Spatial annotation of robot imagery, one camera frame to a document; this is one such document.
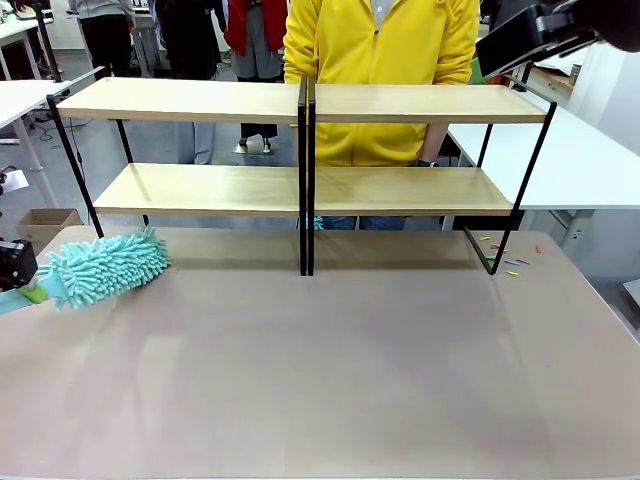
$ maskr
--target desktop shelf organizer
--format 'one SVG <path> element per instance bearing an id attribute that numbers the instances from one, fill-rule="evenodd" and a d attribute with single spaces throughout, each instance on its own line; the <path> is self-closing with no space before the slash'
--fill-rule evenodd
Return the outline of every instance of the desktop shelf organizer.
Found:
<path id="1" fill-rule="evenodd" d="M 547 112 L 506 81 L 550 103 Z M 506 228 L 489 264 L 464 231 L 487 272 L 500 265 L 557 104 L 521 82 L 408 86 L 198 82 L 104 78 L 56 106 L 47 98 L 62 145 L 98 236 L 98 213 L 276 216 L 300 221 L 300 274 L 314 271 L 315 215 L 502 216 Z M 94 202 L 82 179 L 62 118 L 116 120 L 128 165 Z M 136 164 L 122 120 L 297 123 L 297 169 L 222 165 Z M 477 168 L 316 168 L 315 130 L 322 123 L 488 123 Z M 493 124 L 541 123 L 518 195 L 508 202 L 482 170 Z"/>

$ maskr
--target beige tabletop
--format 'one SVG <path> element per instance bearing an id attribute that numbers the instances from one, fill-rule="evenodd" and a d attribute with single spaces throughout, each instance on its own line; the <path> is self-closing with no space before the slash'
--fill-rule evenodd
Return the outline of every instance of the beige tabletop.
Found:
<path id="1" fill-rule="evenodd" d="M 147 287 L 2 317 L 0 474 L 640 473 L 640 347 L 542 234 L 490 277 L 460 233 L 322 232 L 312 278 L 295 232 L 158 235 Z"/>

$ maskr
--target black device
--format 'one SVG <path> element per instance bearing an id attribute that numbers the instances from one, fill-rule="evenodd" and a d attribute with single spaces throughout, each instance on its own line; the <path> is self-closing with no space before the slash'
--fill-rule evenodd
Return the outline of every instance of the black device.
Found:
<path id="1" fill-rule="evenodd" d="M 0 240 L 0 291 L 27 285 L 38 269 L 31 242 Z"/>
<path id="2" fill-rule="evenodd" d="M 483 77 L 603 40 L 621 50 L 640 51 L 638 0 L 485 1 L 494 18 L 489 34 L 476 44 Z M 529 5 L 520 9 L 523 1 Z"/>

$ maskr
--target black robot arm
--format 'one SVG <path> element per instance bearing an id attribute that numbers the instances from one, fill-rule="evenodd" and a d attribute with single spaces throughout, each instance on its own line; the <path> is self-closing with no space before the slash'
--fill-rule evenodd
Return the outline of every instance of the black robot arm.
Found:
<path id="1" fill-rule="evenodd" d="M 605 41 L 640 51 L 640 0 L 485 0 L 489 34 L 476 44 L 484 77 Z"/>

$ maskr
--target table leg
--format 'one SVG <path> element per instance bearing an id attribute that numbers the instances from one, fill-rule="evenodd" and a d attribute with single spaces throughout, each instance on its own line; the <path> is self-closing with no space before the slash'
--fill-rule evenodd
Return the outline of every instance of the table leg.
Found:
<path id="1" fill-rule="evenodd" d="M 469 160 L 465 157 L 464 153 L 460 152 L 460 157 L 458 157 L 458 165 L 456 166 L 466 167 L 470 164 L 471 162 L 469 162 Z M 453 230 L 453 221 L 455 220 L 455 218 L 456 217 L 444 217 L 444 220 L 442 221 L 443 232 L 450 232 L 451 230 Z"/>
<path id="2" fill-rule="evenodd" d="M 152 64 L 151 70 L 160 64 L 160 51 L 158 50 L 158 42 L 156 41 L 155 31 L 146 29 L 142 33 L 142 44 L 144 49 L 148 52 L 149 58 L 151 58 Z"/>
<path id="3" fill-rule="evenodd" d="M 531 230 L 533 227 L 533 222 L 536 219 L 538 211 L 537 210 L 527 210 L 524 212 L 524 217 L 522 217 L 522 221 L 520 222 L 520 230 L 521 232 L 524 230 Z"/>
<path id="4" fill-rule="evenodd" d="M 33 145 L 31 144 L 31 140 L 29 139 L 29 135 L 27 134 L 27 129 L 24 127 L 24 123 L 22 119 L 18 119 L 13 122 L 13 128 L 20 139 L 20 143 L 25 149 L 27 165 L 29 170 L 31 170 L 34 175 L 34 180 L 38 184 L 38 188 L 40 188 L 40 193 L 44 198 L 45 203 L 48 207 L 57 208 L 58 201 L 53 195 L 53 190 L 51 189 L 51 184 L 49 183 L 49 179 L 44 172 L 44 168 L 40 164 L 38 160 L 38 156 L 36 155 L 36 151 L 33 149 Z"/>
<path id="5" fill-rule="evenodd" d="M 582 237 L 589 222 L 591 222 L 594 213 L 595 210 L 576 210 L 576 214 L 568 225 L 567 232 L 560 241 L 560 248 L 562 248 L 567 255 L 573 252 L 580 237 Z"/>
<path id="6" fill-rule="evenodd" d="M 160 42 L 158 41 L 158 35 L 155 29 L 149 30 L 149 41 L 153 48 L 153 58 L 155 59 L 156 66 L 159 66 L 162 63 L 162 58 L 160 57 Z"/>
<path id="7" fill-rule="evenodd" d="M 136 50 L 136 56 L 138 57 L 138 64 L 140 65 L 142 76 L 145 78 L 150 78 L 151 74 L 149 73 L 149 62 L 147 61 L 147 56 L 144 51 L 144 44 L 142 42 L 142 36 L 139 32 L 133 33 L 133 48 L 135 48 Z"/>
<path id="8" fill-rule="evenodd" d="M 2 66 L 2 72 L 4 73 L 5 80 L 11 80 L 11 73 L 9 72 L 9 66 L 7 65 L 7 61 L 4 59 L 4 54 L 2 53 L 1 46 L 0 46 L 0 66 Z"/>
<path id="9" fill-rule="evenodd" d="M 27 51 L 27 58 L 29 59 L 29 64 L 31 65 L 33 78 L 35 78 L 36 80 L 42 80 L 42 76 L 40 75 L 40 69 L 38 68 L 38 62 L 36 62 L 36 59 L 33 56 L 31 41 L 29 40 L 29 35 L 27 35 L 26 32 L 24 37 L 22 38 L 22 44 L 24 45 L 24 49 Z"/>

